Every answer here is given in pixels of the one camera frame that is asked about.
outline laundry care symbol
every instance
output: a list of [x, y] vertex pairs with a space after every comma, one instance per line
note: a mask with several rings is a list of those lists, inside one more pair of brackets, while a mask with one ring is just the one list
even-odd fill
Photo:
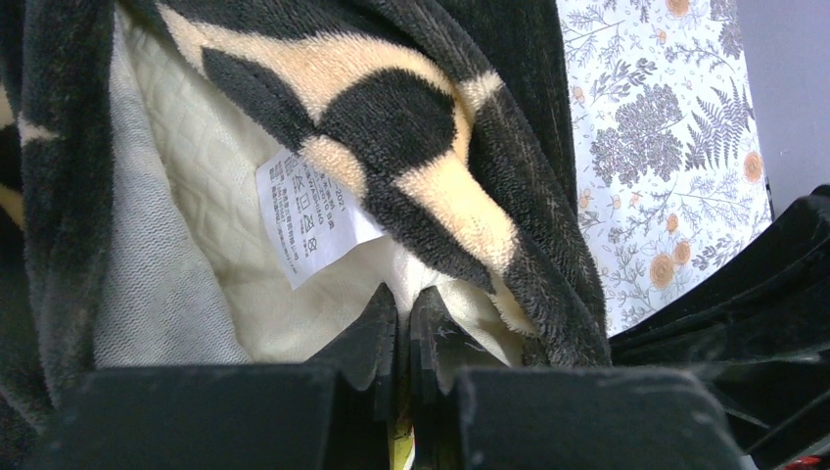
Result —
[[305, 233], [314, 228], [314, 219], [311, 218], [311, 215], [302, 215], [302, 225], [305, 227]]

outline lavender wall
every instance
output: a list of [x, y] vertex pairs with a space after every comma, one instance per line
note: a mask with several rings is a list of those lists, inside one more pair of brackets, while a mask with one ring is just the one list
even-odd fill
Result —
[[830, 183], [830, 0], [737, 0], [772, 203]]

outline care label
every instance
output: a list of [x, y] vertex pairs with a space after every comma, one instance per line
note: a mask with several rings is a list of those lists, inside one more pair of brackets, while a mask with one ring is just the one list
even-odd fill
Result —
[[256, 170], [256, 190], [265, 231], [293, 289], [384, 235], [354, 196], [287, 149]]

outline floral patterned paper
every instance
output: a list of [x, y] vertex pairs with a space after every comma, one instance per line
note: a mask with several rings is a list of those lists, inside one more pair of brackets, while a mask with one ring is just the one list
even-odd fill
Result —
[[660, 310], [770, 223], [736, 0], [558, 0], [579, 223], [609, 334]]

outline cream quilted lining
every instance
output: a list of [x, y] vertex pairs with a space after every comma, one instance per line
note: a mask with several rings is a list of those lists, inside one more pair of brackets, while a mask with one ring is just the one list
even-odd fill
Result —
[[302, 361], [322, 349], [387, 282], [403, 319], [418, 293], [438, 289], [453, 318], [516, 363], [521, 340], [484, 293], [427, 269], [389, 237], [363, 244], [292, 291], [260, 217], [256, 169], [282, 146], [175, 51], [125, 19], [125, 41], [173, 199], [231, 307], [255, 361]]

